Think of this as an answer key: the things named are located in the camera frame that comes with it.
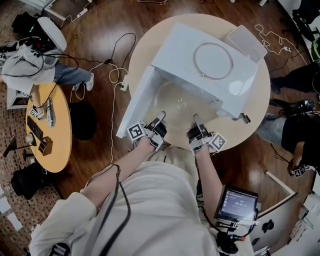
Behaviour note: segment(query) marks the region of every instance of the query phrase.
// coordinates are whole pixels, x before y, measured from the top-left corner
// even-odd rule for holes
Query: wooden floor
[[[274,0],[270,0],[265,6],[260,7],[257,0],[237,0],[230,3],[228,0],[168,0],[166,5],[143,4],[136,0],[96,0],[89,6],[89,11],[80,19],[72,23],[65,23],[63,33],[70,44],[66,53],[78,58],[105,61],[110,58],[114,44],[125,33],[135,33],[137,42],[152,26],[158,22],[175,15],[202,13],[225,19],[236,26],[246,26],[255,36],[259,33],[255,30],[255,24],[264,26],[266,32],[275,33],[294,41],[290,34],[283,35],[281,30],[287,29],[280,22],[283,17],[281,9]],[[272,49],[280,50],[278,38],[268,37]],[[133,37],[122,39],[114,54],[114,62],[119,66],[124,60],[133,43]],[[288,53],[275,55],[268,53],[265,61],[269,70],[281,67],[288,58]],[[73,60],[65,60],[65,63],[74,66]],[[96,64],[80,61],[80,67],[86,70]],[[305,65],[300,56],[289,60],[281,70],[271,74],[272,77],[284,76],[288,72]],[[100,171],[111,160],[111,114],[113,104],[113,85],[109,82],[109,71],[112,67],[100,66],[94,70],[95,85],[93,91],[86,93],[85,100],[90,102],[97,114],[98,128],[93,139],[79,141],[73,139],[72,153],[66,170],[73,174],[72,178],[66,178],[59,182],[62,194],[67,197],[72,192],[84,187],[88,178]],[[64,88],[67,99],[70,98],[70,88]],[[127,141],[118,139],[115,134],[122,120],[123,114],[130,101],[130,93],[116,90],[113,130],[113,155],[114,159],[123,156],[130,145]],[[284,89],[280,95],[271,94],[271,98],[278,98],[288,102],[301,99],[314,98],[314,93]],[[277,148],[278,152],[286,159],[291,159],[291,154]],[[220,171],[224,183],[229,183],[241,188],[259,193],[259,201],[262,209],[267,209],[279,202],[283,197],[280,189],[265,178],[265,171],[270,171],[291,189],[298,192],[298,201],[303,202],[310,192],[312,173],[306,173],[301,178],[290,177],[286,171],[287,163],[274,158],[274,152],[269,144],[253,134],[242,144],[223,151],[214,156],[213,162]]]

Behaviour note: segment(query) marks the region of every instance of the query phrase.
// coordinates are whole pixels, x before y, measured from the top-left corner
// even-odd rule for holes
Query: round wooden table
[[[183,23],[222,41],[236,29],[236,26],[230,22],[206,14],[184,14],[161,21],[143,35],[132,53],[128,76],[131,96],[135,93],[146,67],[152,63],[176,23]],[[223,150],[240,144],[258,128],[267,112],[270,89],[268,68],[265,60],[262,59],[258,63],[258,70],[252,83],[251,97],[248,98],[243,108],[243,112],[248,115],[251,122],[246,124],[242,119],[234,121],[231,118],[218,117],[205,124],[209,131],[220,132],[227,139]],[[170,132],[168,130],[164,139],[176,147],[190,150],[188,140],[183,132]]]
[[[41,104],[48,98],[48,95],[54,86],[55,83],[41,84],[39,86]],[[39,121],[37,118],[31,117],[29,110],[33,104],[29,100],[26,108],[25,127],[26,133],[31,133],[31,130],[27,125],[27,116],[30,116],[43,131],[43,137],[48,136],[53,141],[51,154],[46,156],[43,156],[38,150],[40,141],[36,136],[34,136],[36,146],[31,146],[30,148],[36,160],[43,168],[51,173],[58,173],[66,167],[70,158],[72,148],[72,127],[67,99],[59,85],[55,87],[50,97],[52,99],[55,115],[55,125],[50,128],[47,118]]]

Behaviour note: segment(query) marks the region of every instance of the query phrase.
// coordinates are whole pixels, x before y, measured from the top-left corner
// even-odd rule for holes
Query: person
[[[288,171],[302,165],[320,167],[317,148],[320,145],[320,116],[317,114],[284,117],[267,113],[255,131],[263,140],[293,154]]]
[[[31,96],[33,106],[36,107],[37,118],[42,120],[45,118],[45,108],[41,106],[39,85],[58,83],[59,85],[73,86],[72,90],[77,91],[81,84],[90,92],[94,87],[94,74],[81,68],[68,67],[59,61],[54,67],[41,70],[38,74],[31,77],[12,77],[9,75],[31,75],[39,71],[39,68],[27,63],[25,60],[20,60],[13,68],[7,68],[6,63],[0,74],[0,83],[14,90],[21,91]]]
[[[279,94],[282,88],[300,92],[320,92],[320,62],[315,61],[291,71],[286,76],[271,78],[271,89]]]
[[[150,139],[142,137],[134,150],[114,163],[119,166],[126,197],[119,188],[105,222],[116,186],[114,165],[94,178],[82,193],[74,192],[68,199],[59,200],[46,221],[31,234],[31,255],[49,255],[55,244],[65,243],[72,256],[218,256],[212,229],[201,223],[196,201],[195,158],[205,211],[213,221],[223,185],[208,146],[202,146],[195,158],[176,147],[157,153],[154,150]],[[130,219],[106,252],[106,243],[128,214],[126,198]],[[238,248],[236,255],[254,255],[250,239],[240,241]]]

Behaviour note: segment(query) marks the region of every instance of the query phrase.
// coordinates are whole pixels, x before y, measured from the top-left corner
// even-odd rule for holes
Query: metal stand
[[[158,5],[164,5],[167,3],[168,0],[164,1],[145,1],[145,0],[137,0],[139,3],[144,3],[144,4],[158,4]]]

